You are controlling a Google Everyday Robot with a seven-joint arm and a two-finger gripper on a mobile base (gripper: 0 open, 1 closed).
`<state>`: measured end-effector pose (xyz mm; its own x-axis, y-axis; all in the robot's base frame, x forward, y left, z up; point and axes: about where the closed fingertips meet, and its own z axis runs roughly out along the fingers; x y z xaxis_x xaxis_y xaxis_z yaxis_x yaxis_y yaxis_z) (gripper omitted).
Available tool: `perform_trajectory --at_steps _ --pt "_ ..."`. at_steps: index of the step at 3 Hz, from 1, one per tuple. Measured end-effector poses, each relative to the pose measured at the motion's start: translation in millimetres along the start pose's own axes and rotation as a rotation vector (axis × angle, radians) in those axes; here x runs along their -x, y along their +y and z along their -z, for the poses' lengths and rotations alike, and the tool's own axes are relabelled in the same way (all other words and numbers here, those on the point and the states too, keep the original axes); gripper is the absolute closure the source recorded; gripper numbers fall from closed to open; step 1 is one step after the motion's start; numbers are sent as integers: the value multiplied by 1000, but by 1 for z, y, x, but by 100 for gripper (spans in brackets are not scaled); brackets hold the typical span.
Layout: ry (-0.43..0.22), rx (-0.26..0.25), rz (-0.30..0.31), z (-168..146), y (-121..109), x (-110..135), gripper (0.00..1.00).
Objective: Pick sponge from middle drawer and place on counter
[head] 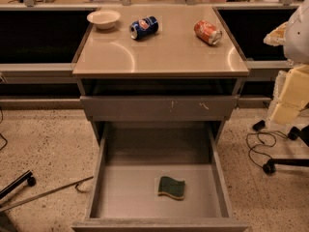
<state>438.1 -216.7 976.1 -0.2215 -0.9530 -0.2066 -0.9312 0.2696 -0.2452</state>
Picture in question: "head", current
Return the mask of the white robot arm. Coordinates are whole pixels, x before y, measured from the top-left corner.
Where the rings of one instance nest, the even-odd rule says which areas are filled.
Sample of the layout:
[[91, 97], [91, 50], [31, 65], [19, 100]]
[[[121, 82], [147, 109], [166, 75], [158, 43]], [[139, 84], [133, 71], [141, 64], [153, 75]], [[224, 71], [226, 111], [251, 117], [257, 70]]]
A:
[[269, 115], [269, 120], [274, 123], [290, 124], [309, 103], [309, 0], [304, 0], [287, 22], [268, 33], [264, 43], [282, 45], [285, 57], [298, 64], [286, 73]]

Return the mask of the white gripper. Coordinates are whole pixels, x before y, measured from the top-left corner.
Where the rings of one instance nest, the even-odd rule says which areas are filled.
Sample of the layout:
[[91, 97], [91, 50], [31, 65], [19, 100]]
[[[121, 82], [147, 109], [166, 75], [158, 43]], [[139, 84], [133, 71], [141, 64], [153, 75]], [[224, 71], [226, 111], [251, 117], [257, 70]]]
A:
[[288, 72], [280, 71], [275, 80], [269, 119], [276, 124], [290, 124], [309, 103], [309, 66], [302, 65]]

